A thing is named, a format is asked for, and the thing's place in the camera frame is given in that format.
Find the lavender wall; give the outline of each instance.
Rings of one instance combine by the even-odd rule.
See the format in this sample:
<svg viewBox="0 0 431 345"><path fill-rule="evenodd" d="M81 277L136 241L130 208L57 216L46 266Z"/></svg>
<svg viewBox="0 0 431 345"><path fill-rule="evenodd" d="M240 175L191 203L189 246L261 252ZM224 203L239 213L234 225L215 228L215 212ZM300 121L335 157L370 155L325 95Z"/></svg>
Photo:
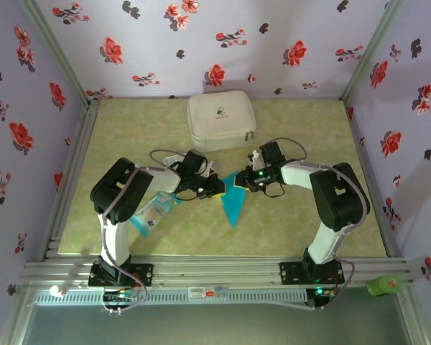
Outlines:
<svg viewBox="0 0 431 345"><path fill-rule="evenodd" d="M431 325L431 0L406 1L348 106L386 231L423 276Z"/></svg>
<svg viewBox="0 0 431 345"><path fill-rule="evenodd" d="M0 73L1 334L42 245L82 103L14 0L0 1Z"/></svg>

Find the blue cloth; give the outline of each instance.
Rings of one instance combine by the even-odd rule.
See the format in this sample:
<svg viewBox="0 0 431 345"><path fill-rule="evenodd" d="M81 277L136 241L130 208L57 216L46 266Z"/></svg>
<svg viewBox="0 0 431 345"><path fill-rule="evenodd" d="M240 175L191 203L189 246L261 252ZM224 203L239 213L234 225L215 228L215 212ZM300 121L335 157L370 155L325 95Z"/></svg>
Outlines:
<svg viewBox="0 0 431 345"><path fill-rule="evenodd" d="M243 208L244 196L246 195L246 189L235 186L235 177L237 174L235 172L227 178L222 179L226 186L226 193L221 197L223 209L233 228L238 221L239 214Z"/></svg>

